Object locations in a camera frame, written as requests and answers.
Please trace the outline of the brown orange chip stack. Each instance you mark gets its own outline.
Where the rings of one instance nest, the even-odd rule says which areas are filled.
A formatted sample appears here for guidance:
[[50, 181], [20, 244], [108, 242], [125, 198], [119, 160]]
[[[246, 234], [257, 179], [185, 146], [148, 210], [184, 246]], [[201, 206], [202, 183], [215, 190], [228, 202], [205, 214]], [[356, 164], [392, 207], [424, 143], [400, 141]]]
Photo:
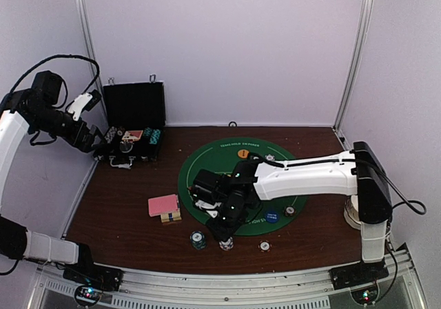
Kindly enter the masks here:
[[258, 244], [258, 249], [259, 249], [261, 252], [269, 252], [269, 251], [271, 250], [271, 244], [270, 244], [270, 242], [268, 242], [268, 241], [261, 241], [261, 242]]

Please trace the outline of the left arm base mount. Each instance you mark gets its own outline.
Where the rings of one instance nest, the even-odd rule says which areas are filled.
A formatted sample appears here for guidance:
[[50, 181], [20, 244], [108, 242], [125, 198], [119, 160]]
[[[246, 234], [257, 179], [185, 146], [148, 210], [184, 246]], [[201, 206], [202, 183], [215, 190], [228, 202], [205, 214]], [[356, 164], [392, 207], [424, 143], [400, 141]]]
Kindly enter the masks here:
[[116, 292], [121, 287], [124, 272], [117, 268], [93, 266], [91, 271], [78, 266], [61, 266], [63, 278], [78, 284], [74, 289], [74, 300], [82, 307], [95, 306], [105, 292]]

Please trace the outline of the blue tan chip stack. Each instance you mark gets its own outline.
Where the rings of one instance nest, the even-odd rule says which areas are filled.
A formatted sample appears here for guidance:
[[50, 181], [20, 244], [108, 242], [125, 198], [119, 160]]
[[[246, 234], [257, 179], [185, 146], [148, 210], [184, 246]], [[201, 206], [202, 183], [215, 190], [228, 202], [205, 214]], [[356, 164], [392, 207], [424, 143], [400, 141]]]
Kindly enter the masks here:
[[234, 240], [232, 237], [230, 237], [226, 241], [219, 241], [218, 245], [221, 250], [229, 251], [234, 247]]

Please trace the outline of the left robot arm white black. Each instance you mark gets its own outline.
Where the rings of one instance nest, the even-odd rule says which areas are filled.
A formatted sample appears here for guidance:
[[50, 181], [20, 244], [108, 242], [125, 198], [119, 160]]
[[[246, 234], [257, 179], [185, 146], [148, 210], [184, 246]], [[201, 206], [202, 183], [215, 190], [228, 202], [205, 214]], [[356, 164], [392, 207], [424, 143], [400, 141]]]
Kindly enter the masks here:
[[[65, 80], [58, 74], [37, 68], [55, 59], [77, 59], [92, 64], [95, 74], [86, 89], [72, 102], [59, 101], [60, 91], [67, 90]], [[18, 89], [21, 82], [35, 72], [30, 88]], [[100, 75], [98, 63], [77, 54], [56, 54], [27, 70], [1, 101], [1, 185], [6, 184], [17, 150], [27, 135], [30, 145], [37, 146], [37, 137], [45, 132], [54, 143], [63, 139], [73, 148], [90, 153], [105, 144], [105, 138], [96, 127], [89, 127], [81, 115], [90, 111], [101, 100], [101, 93], [92, 86]], [[15, 262], [27, 259], [68, 266], [84, 284], [99, 278], [89, 246], [56, 239], [28, 230], [5, 217], [1, 218], [1, 254]]]

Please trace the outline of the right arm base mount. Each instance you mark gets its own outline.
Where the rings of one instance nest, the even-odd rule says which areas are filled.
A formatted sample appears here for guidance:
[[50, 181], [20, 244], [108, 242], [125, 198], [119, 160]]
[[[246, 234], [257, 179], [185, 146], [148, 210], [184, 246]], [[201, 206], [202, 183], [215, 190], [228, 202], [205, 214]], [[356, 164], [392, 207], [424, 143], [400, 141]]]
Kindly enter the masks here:
[[385, 267], [355, 263], [329, 271], [334, 290], [350, 289], [351, 298], [361, 306], [373, 305], [380, 299], [378, 281], [389, 276]]

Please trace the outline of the orange big blind button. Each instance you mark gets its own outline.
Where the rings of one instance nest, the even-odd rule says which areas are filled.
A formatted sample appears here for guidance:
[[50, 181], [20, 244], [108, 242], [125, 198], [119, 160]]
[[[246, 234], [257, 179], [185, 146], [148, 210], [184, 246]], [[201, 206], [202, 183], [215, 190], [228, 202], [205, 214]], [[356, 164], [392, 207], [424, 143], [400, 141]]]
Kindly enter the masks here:
[[241, 158], [241, 159], [247, 159], [249, 156], [249, 150], [246, 149], [240, 149], [237, 152], [237, 155]]

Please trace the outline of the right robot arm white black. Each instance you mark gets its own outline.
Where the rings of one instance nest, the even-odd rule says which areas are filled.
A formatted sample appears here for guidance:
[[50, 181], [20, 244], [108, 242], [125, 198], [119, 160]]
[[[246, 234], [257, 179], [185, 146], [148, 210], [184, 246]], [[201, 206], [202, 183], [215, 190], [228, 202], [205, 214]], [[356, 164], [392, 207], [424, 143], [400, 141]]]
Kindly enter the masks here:
[[416, 208], [398, 190], [363, 141], [338, 154], [294, 161], [268, 161], [251, 153], [211, 187], [210, 196], [220, 205], [206, 226], [217, 241], [227, 241], [245, 223], [255, 201], [324, 194], [356, 197], [362, 261], [353, 267], [353, 276], [365, 283], [379, 272], [384, 257], [387, 222], [393, 214], [391, 191], [415, 213], [426, 214], [424, 205]]

